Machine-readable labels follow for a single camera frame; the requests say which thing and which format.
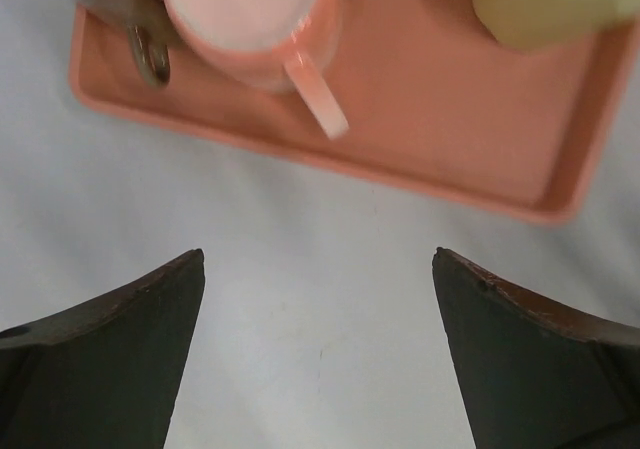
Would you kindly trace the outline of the large peach mug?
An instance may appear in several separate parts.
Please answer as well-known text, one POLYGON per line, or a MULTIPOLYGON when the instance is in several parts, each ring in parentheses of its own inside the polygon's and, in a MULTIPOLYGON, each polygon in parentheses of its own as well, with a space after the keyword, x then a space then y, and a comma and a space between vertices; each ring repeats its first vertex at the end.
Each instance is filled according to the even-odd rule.
POLYGON ((296 91, 330 139, 349 128, 323 72, 336 52, 343 0, 164 0, 187 45, 232 79, 296 91))

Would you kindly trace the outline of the yellow faceted mug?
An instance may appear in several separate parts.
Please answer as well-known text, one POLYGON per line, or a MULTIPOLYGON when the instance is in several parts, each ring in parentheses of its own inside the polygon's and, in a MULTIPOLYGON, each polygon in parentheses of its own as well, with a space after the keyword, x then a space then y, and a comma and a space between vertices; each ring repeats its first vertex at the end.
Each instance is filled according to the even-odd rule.
POLYGON ((639 15, 639 0, 472 0, 500 44, 529 51, 608 29, 639 15))

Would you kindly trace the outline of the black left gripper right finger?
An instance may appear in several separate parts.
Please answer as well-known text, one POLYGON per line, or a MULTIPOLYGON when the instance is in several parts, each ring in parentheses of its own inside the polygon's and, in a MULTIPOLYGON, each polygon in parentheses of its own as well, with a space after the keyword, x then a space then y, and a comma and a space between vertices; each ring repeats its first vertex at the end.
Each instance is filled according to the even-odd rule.
POLYGON ((432 275, 478 448, 636 448, 639 330, 440 248, 432 275))

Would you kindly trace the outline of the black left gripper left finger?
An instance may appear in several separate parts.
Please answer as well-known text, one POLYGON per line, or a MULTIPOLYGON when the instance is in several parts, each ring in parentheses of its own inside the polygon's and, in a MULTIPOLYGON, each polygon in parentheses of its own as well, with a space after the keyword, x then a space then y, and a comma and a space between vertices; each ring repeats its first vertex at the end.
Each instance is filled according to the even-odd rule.
POLYGON ((2 331, 2 447, 163 447, 204 288, 204 253, 194 249, 2 331))

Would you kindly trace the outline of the salmon plastic tray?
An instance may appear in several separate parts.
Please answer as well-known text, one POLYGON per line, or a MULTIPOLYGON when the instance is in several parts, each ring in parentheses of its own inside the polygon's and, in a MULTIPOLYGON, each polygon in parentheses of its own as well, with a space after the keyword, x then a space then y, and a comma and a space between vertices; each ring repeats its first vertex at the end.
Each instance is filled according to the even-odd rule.
POLYGON ((186 50, 167 88, 149 87, 125 36, 78 8, 69 83, 114 117, 544 224, 579 210, 638 54, 637 24, 518 53, 470 0, 347 0, 327 78, 350 129, 330 141, 298 96, 186 50))

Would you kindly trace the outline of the brown striped mug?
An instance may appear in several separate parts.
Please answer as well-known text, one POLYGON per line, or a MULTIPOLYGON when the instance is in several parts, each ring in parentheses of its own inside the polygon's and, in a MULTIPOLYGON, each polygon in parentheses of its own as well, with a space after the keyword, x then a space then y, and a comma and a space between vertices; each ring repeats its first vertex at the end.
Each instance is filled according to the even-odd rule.
POLYGON ((124 30, 143 80, 163 88, 171 74, 168 48, 180 43, 164 0, 76 0, 103 22, 124 30))

